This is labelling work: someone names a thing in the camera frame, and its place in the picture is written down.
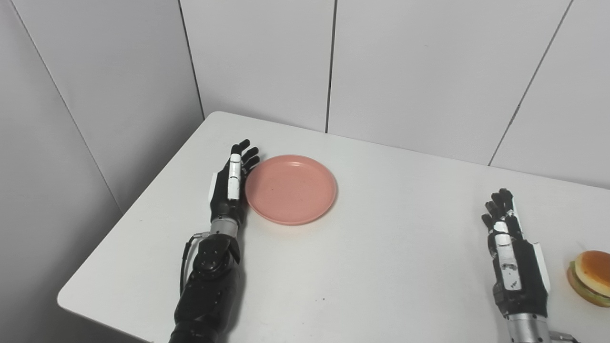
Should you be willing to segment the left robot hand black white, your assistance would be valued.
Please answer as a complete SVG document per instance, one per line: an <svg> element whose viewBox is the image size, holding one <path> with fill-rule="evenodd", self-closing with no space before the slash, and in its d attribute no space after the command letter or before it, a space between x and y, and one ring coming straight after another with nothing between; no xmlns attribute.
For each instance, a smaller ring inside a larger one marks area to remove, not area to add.
<svg viewBox="0 0 610 343"><path fill-rule="evenodd" d="M231 147L229 159L215 175L210 201L211 221L229 218L240 227L245 218L244 185L261 158L259 149L245 139Z"/></svg>

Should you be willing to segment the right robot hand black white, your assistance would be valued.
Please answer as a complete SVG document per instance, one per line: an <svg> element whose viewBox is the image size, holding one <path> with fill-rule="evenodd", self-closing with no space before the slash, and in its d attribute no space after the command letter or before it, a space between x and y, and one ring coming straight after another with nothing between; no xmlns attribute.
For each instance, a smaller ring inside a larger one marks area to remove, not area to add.
<svg viewBox="0 0 610 343"><path fill-rule="evenodd" d="M488 231L496 306L504 317L521 313L547 317L549 282L541 272L542 253L525 238L514 195L501 188L485 207L488 212L481 219Z"/></svg>

